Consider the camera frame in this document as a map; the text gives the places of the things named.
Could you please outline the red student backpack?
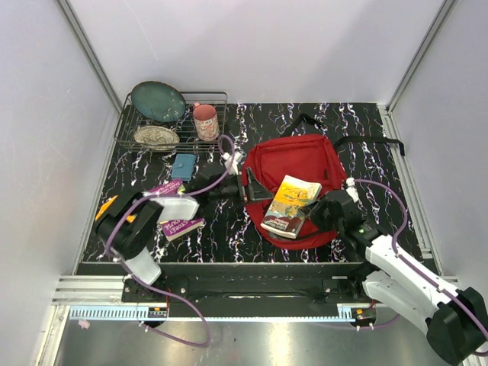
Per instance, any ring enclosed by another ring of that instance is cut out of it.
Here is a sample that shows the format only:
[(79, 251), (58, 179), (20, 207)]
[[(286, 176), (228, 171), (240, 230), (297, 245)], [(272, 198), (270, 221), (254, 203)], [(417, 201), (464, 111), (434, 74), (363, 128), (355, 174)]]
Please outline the red student backpack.
[[(301, 123), (315, 124), (317, 121), (307, 114), (301, 114), (277, 139), (269, 140), (255, 146), (247, 155), (242, 167), (251, 167), (255, 177), (273, 193), (273, 197), (281, 185), (284, 176), (311, 182), (318, 182), (322, 190), (318, 198), (324, 198), (329, 192), (337, 191), (346, 180), (346, 173), (337, 154), (337, 149), (345, 143), (383, 143), (397, 144), (400, 155), (405, 155), (401, 141), (384, 136), (344, 136), (331, 143), (318, 134), (293, 136), (291, 133)], [(271, 200), (257, 203), (249, 202), (247, 212), (263, 237), (274, 246), (287, 250), (314, 249), (331, 242), (338, 235), (338, 229), (321, 232), (311, 221), (305, 218), (296, 239), (287, 239), (262, 229), (260, 223)]]

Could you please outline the yellow paperback book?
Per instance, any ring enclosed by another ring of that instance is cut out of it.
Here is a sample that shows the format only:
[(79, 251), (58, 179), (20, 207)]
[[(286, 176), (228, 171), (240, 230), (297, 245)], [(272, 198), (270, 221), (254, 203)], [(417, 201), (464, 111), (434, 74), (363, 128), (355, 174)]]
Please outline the yellow paperback book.
[(302, 207), (312, 204), (322, 190), (318, 182), (285, 175), (260, 226), (277, 236), (296, 239), (305, 221)]

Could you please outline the purple treehouse book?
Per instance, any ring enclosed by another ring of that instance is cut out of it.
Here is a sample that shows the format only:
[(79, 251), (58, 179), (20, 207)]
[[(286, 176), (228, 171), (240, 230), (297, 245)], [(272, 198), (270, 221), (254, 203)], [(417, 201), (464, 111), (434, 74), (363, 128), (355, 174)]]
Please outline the purple treehouse book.
[(145, 193), (145, 195), (158, 194), (159, 197), (153, 199), (153, 201), (166, 202), (167, 200), (170, 200), (170, 202), (163, 207), (158, 222), (158, 225), (161, 227), (162, 232), (168, 241), (177, 239), (192, 230), (205, 226), (206, 224), (203, 218), (193, 219), (199, 207), (196, 201), (192, 204), (190, 209), (187, 209), (185, 206), (177, 206), (172, 202), (175, 198), (170, 197), (170, 195), (180, 194), (184, 190), (183, 181), (180, 178), (177, 178)]

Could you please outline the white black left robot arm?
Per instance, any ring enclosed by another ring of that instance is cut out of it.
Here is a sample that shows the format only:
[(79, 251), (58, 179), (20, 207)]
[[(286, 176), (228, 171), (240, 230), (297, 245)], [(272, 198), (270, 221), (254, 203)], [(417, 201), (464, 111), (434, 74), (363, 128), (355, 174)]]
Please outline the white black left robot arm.
[(183, 191), (175, 183), (119, 194), (106, 202), (95, 218), (95, 233), (104, 243), (106, 255), (121, 261), (139, 283), (138, 293), (149, 302), (159, 300), (165, 291), (162, 270), (147, 248), (157, 225), (190, 223), (207, 201), (236, 198), (256, 204), (273, 198), (250, 168), (240, 172), (232, 166), (210, 165), (186, 183)]

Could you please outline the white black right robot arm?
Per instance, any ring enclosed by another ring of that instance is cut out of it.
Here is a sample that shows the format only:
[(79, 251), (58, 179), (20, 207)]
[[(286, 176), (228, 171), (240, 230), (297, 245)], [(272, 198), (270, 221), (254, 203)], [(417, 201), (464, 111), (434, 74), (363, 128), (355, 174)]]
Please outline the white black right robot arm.
[(346, 293), (355, 302), (369, 297), (411, 322), (446, 363), (483, 356), (487, 311), (474, 288), (461, 290), (418, 262), (396, 239), (366, 219), (358, 199), (335, 190), (300, 209), (320, 229), (335, 230), (364, 262), (350, 274)]

